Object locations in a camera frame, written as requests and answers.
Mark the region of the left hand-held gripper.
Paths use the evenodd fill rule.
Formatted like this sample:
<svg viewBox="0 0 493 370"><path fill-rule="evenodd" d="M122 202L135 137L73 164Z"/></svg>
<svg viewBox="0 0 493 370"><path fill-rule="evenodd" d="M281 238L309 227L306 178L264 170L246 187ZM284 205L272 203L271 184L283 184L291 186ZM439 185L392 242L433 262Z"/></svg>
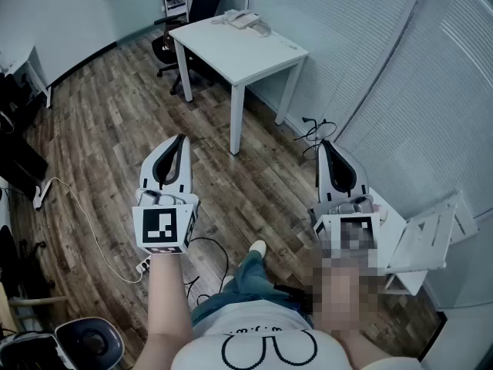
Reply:
<svg viewBox="0 0 493 370"><path fill-rule="evenodd" d="M148 254L185 254L200 205L191 193L188 137L178 134L159 144L143 161L139 185L145 189L132 209L137 246Z"/></svg>

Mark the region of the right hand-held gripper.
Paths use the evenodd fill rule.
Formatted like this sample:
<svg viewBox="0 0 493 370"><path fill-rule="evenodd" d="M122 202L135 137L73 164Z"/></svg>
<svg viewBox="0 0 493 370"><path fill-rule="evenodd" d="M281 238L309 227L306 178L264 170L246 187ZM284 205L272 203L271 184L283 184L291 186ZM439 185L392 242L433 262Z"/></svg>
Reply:
<svg viewBox="0 0 493 370"><path fill-rule="evenodd" d="M363 166L343 147L322 140L317 148L317 189L322 203L311 207L308 215L324 256L376 259L381 216L368 194ZM337 196L349 198L336 200Z"/></svg>

